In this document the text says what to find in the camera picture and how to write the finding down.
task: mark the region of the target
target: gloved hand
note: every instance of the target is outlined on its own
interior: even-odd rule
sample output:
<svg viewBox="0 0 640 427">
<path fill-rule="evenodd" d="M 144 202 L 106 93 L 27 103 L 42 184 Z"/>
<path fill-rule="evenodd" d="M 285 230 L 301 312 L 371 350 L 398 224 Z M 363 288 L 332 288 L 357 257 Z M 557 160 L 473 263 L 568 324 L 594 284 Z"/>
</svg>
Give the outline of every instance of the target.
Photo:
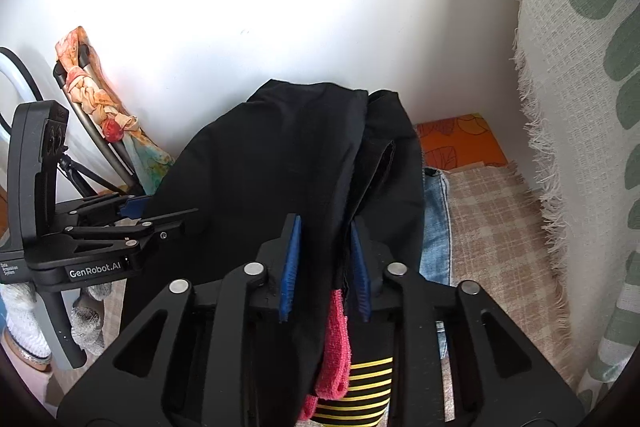
<svg viewBox="0 0 640 427">
<path fill-rule="evenodd" d="M 111 283 L 90 286 L 81 291 L 70 313 L 71 336 L 82 349 L 93 355 L 104 351 L 103 300 L 111 293 Z M 16 354 L 32 367 L 45 370 L 51 350 L 34 315 L 35 289 L 31 283 L 0 285 L 6 307 L 5 337 Z"/>
</svg>

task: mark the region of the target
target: yellow stripe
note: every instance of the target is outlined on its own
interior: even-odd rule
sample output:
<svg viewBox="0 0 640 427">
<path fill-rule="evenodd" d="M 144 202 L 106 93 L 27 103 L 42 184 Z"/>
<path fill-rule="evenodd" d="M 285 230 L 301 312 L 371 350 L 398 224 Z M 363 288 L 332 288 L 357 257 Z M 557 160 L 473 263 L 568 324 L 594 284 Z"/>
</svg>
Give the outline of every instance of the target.
<svg viewBox="0 0 640 427">
<path fill-rule="evenodd" d="M 376 416 L 382 416 L 382 411 L 376 411 L 369 414 L 361 414 L 359 416 L 333 416 L 331 414 L 318 414 L 314 415 L 314 418 L 328 418 L 329 420 L 367 420 L 369 418 L 375 418 Z"/>
<path fill-rule="evenodd" d="M 318 409 L 330 409 L 332 411 L 359 411 L 365 409 L 373 409 L 374 407 L 382 407 L 389 403 L 391 399 L 387 398 L 385 401 L 378 403 L 367 403 L 365 405 L 355 405 L 353 407 L 334 407 L 333 405 L 324 405 L 323 403 L 319 403 L 317 405 Z"/>
<path fill-rule="evenodd" d="M 373 365 L 382 365 L 383 363 L 389 363 L 393 361 L 394 357 L 389 357 L 388 359 L 374 360 L 373 362 L 354 363 L 353 365 L 351 365 L 351 368 L 361 369 L 363 367 L 372 367 Z"/>
<path fill-rule="evenodd" d="M 385 396 L 385 394 L 391 394 L 391 389 L 387 389 L 386 391 L 380 391 L 379 393 L 374 394 L 365 394 L 363 396 L 345 396 L 338 401 L 341 402 L 356 402 L 358 400 L 368 400 L 369 398 L 377 398 L 379 396 Z"/>
<path fill-rule="evenodd" d="M 375 373 L 367 373 L 366 375 L 352 375 L 349 380 L 364 380 L 365 378 L 379 377 L 380 375 L 388 375 L 393 369 L 383 369 L 382 371 L 376 371 Z"/>
<path fill-rule="evenodd" d="M 357 425 L 331 425 L 324 422 L 322 422 L 322 425 L 324 425 L 324 427 L 374 427 L 375 425 L 378 425 L 378 423 L 380 423 L 380 418 L 378 418 L 375 422 Z"/>
<path fill-rule="evenodd" d="M 365 385 L 354 385 L 353 387 L 348 388 L 347 391 L 364 391 L 365 389 L 371 389 L 372 387 L 382 387 L 383 385 L 387 385 L 388 383 L 391 383 L 390 378 L 389 380 L 367 383 Z"/>
</svg>

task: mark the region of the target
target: black pants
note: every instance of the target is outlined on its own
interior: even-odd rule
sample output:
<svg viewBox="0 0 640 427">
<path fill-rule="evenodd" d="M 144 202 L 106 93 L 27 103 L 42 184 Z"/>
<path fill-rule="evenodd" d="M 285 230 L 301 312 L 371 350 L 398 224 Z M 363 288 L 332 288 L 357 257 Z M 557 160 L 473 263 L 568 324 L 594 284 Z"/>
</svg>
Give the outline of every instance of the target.
<svg viewBox="0 0 640 427">
<path fill-rule="evenodd" d="M 270 80 L 191 140 L 145 211 L 197 207 L 189 237 L 127 282 L 123 327 L 170 281 L 222 279 L 302 216 L 298 279 L 289 322 L 258 328 L 261 425 L 294 425 L 322 359 L 332 288 L 344 284 L 348 226 L 364 217 L 372 239 L 418 269 L 424 219 L 421 153 L 394 92 L 367 95 L 334 84 Z M 388 335 L 353 331 L 353 362 L 390 357 Z"/>
</svg>

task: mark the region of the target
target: silver screw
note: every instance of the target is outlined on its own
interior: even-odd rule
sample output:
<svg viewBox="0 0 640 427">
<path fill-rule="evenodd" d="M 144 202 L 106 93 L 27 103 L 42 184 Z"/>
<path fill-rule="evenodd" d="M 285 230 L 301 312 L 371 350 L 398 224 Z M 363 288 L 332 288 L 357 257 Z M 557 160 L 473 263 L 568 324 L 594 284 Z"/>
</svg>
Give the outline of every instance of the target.
<svg viewBox="0 0 640 427">
<path fill-rule="evenodd" d="M 264 266 L 261 263 L 247 263 L 244 265 L 244 273 L 247 275 L 260 275 L 264 270 Z"/>
<path fill-rule="evenodd" d="M 463 281 L 460 287 L 468 295 L 478 295 L 480 293 L 480 285 L 476 281 Z"/>
<path fill-rule="evenodd" d="M 402 263 L 391 263 L 389 266 L 386 267 L 386 269 L 388 270 L 388 272 L 391 275 L 404 275 L 406 273 L 406 264 L 402 264 Z"/>
<path fill-rule="evenodd" d="M 185 293 L 189 289 L 189 281 L 185 279 L 176 279 L 171 281 L 169 291 L 171 293 Z"/>
</svg>

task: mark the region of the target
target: white wall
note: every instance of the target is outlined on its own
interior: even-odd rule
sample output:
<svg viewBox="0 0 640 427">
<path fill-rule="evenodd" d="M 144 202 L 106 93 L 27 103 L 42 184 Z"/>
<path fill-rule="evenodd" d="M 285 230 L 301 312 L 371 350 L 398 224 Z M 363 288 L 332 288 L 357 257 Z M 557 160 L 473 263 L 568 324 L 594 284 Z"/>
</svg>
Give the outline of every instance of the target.
<svg viewBox="0 0 640 427">
<path fill-rule="evenodd" d="M 530 174 L 509 61 L 516 10 L 514 0 L 0 0 L 0 45 L 25 62 L 45 98 L 63 101 L 50 73 L 54 44 L 83 25 L 127 109 L 175 155 L 280 78 L 395 89 L 415 122 L 481 112 Z M 5 118 L 15 107 L 9 90 L 0 78 Z M 107 174 L 73 114 L 70 122 L 76 159 Z"/>
</svg>

